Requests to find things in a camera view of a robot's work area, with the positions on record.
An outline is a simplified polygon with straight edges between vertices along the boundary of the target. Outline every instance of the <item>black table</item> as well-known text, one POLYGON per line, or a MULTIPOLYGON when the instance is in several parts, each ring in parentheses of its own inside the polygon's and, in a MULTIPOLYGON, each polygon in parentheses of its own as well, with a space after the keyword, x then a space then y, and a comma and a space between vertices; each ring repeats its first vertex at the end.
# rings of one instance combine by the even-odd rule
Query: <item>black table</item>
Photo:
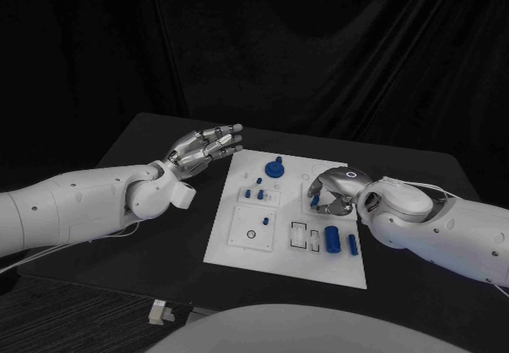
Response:
MULTIPOLYGON (((223 124, 138 114, 98 168, 161 159, 189 131, 218 125, 223 124)), ((448 154, 251 128, 242 136, 246 149, 345 162, 373 179, 388 175, 427 182, 479 201, 448 154)), ((492 285, 440 268, 408 250, 385 247, 360 222, 368 290, 205 263, 229 164, 231 157, 187 180, 197 190, 189 210, 170 206, 130 237, 78 244, 24 264, 19 273, 212 310, 267 303, 329 307, 401 324, 473 352, 505 347, 507 298, 492 285)))

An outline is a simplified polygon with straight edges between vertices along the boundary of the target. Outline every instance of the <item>metallic robot hand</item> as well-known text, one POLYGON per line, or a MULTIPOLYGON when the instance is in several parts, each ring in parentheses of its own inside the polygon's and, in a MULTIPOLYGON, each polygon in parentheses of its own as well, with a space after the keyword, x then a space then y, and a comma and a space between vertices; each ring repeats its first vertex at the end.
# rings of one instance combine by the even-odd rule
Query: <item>metallic robot hand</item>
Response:
POLYGON ((352 204, 366 186, 373 182, 363 171, 352 167, 337 167, 324 171, 310 185, 307 197, 319 196, 321 188, 334 195, 336 200, 330 204, 313 206, 319 213, 332 215, 349 215, 352 204))
POLYGON ((193 131, 177 140, 163 162, 179 180, 189 179, 199 174, 212 160, 242 151, 241 145, 225 148, 242 140, 241 135, 232 135, 241 130, 241 124, 221 126, 193 131))

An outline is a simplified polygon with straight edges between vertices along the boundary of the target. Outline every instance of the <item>white board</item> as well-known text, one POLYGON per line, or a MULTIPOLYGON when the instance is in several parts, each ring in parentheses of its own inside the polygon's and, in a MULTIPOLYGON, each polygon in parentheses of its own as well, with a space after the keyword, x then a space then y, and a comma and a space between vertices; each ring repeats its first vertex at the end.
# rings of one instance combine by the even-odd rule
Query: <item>white board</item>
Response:
MULTIPOLYGON (((310 209, 307 198, 307 188, 317 175, 342 165, 346 164, 246 149, 234 154, 206 263, 366 289, 356 212, 346 217, 320 215, 310 209), (283 158, 284 175, 271 178, 265 164, 277 156, 283 158), (257 184, 258 178, 262 178, 261 184, 257 184), (258 199, 259 190, 264 190, 262 199, 258 199), (327 226, 339 228, 342 251, 337 254, 326 251, 327 226), (349 234, 356 239, 356 256, 350 253, 349 234)), ((333 200, 323 190, 319 204, 333 200)))

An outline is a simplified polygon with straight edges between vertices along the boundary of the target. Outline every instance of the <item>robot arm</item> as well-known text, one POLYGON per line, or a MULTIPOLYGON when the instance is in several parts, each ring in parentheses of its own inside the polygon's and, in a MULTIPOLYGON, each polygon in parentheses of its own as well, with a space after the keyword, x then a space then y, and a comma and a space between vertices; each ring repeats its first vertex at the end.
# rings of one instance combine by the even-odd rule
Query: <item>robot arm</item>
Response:
POLYGON ((186 209, 196 190, 183 180, 242 150, 228 147, 241 130, 236 124, 192 132, 150 165, 73 171, 0 193, 0 257, 102 238, 159 217, 170 203, 186 209))
POLYGON ((373 182, 349 167, 319 175, 308 197, 323 187, 337 199, 319 212, 346 215, 356 204, 381 243, 407 248, 471 279, 509 287, 509 210, 457 197, 432 201, 407 182, 388 177, 373 182))

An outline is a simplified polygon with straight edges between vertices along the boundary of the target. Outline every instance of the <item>floor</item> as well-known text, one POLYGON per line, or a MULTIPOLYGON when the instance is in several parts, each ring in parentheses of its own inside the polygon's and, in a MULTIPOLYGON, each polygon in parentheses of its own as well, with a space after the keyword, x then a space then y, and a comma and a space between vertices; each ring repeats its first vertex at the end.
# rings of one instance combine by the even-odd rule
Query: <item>floor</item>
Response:
POLYGON ((20 277, 13 290, 0 295, 0 352, 144 352, 186 324, 192 311, 166 303, 174 322, 151 325, 153 303, 138 296, 20 277))

